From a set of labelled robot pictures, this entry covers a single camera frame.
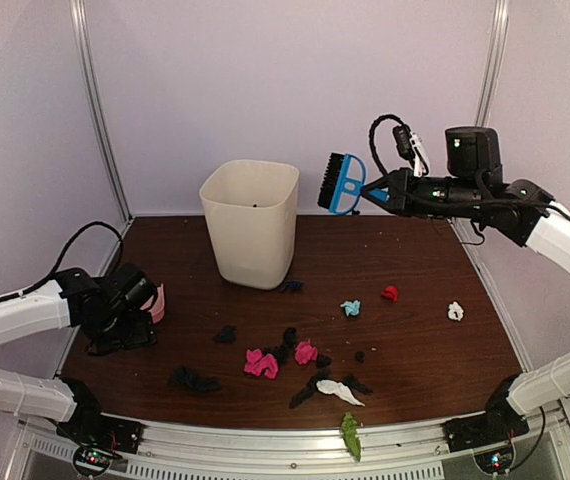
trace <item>white wall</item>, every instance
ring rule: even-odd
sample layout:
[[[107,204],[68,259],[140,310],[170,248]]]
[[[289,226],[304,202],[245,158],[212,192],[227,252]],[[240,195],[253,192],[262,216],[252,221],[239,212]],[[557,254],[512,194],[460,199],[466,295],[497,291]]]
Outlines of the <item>white wall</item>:
[[[93,219],[120,220],[84,93],[69,3],[0,1],[0,293],[46,273]],[[88,232],[66,265],[96,273],[114,245]],[[68,332],[0,348],[0,367],[49,375]],[[0,468],[14,419],[0,414]]]
[[[531,179],[570,208],[570,1],[511,3],[490,125],[506,180]],[[534,366],[569,351],[570,277],[497,234],[478,252]]]
[[[443,130],[475,117],[493,8],[493,0],[88,1],[132,211],[200,212],[198,188],[235,158],[298,166],[300,208],[316,210],[329,153],[368,160],[369,125],[388,112],[421,133],[443,173]],[[391,141],[385,148],[399,165]]]

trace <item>blue brush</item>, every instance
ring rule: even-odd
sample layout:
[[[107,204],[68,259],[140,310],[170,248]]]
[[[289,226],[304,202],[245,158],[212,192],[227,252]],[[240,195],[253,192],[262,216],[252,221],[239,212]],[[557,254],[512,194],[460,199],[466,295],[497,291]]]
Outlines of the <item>blue brush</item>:
[[[348,176],[352,161],[357,162],[360,166],[360,178]],[[334,215],[347,215],[352,212],[358,205],[361,187],[365,185],[366,177],[367,170],[360,158],[350,154],[332,153],[329,157],[321,191],[318,195],[318,206],[326,208]],[[387,192],[383,190],[374,190],[372,194],[380,197],[383,201],[387,201]],[[354,202],[349,208],[338,210],[343,195],[354,197]]]

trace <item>blue brush handle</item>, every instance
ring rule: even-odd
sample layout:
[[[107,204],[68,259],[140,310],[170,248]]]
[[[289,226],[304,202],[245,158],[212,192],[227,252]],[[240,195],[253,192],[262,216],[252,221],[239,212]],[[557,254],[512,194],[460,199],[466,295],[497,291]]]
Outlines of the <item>blue brush handle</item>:
[[[361,166],[360,180],[347,176],[352,160],[355,160]],[[338,182],[336,183],[334,196],[332,197],[332,204],[329,206],[330,213],[333,213],[334,215],[347,215],[356,208],[356,205],[358,205],[358,201],[361,198],[361,187],[365,184],[366,176],[367,170],[365,170],[365,164],[363,161],[354,155],[346,154],[343,160],[343,166],[341,167],[341,173],[338,177]],[[338,205],[340,204],[342,195],[351,195],[356,197],[356,199],[347,210],[339,211]]]

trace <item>green cloth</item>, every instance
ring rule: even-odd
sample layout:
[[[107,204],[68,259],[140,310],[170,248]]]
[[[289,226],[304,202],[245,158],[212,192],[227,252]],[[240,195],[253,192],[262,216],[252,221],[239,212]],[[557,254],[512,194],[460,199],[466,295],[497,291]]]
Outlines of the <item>green cloth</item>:
[[[350,412],[347,412],[343,417],[341,424],[341,432],[343,432],[343,441],[357,462],[361,461],[361,441],[356,436],[356,419]]]

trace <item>wooden table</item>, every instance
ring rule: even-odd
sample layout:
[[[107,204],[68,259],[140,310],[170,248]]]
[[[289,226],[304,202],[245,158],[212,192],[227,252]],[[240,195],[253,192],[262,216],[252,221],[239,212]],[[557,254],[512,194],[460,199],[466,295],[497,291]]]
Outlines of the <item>wooden table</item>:
[[[166,316],[158,344],[107,357],[84,354],[79,334],[65,376],[83,380],[107,413],[214,427],[326,428],[352,411],[383,425],[482,410],[504,377],[520,371],[509,340],[463,248],[445,222],[398,217],[298,218],[289,279],[300,293],[229,284],[218,275],[204,219],[139,218],[127,234],[125,259],[165,284]],[[381,298],[395,285],[398,303]],[[347,320],[339,305],[359,299]],[[461,322],[447,319],[458,301]],[[236,325],[237,340],[212,337]],[[354,407],[317,393],[296,409],[288,403],[314,365],[293,359],[276,380],[243,373],[245,351],[278,345],[286,327],[332,357],[332,378],[353,373],[374,390]],[[365,352],[365,362],[354,360]],[[198,394],[167,386],[186,365],[217,377],[223,388]]]

